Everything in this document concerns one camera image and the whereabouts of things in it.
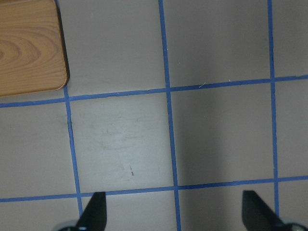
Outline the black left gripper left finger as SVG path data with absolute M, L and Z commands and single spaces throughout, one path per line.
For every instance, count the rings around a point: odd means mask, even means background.
M 95 192 L 75 225 L 77 231 L 104 231 L 106 228 L 106 194 Z

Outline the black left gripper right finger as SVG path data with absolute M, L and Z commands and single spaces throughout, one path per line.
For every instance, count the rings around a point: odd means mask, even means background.
M 247 231 L 280 231 L 282 220 L 253 190 L 242 194 L 242 222 Z

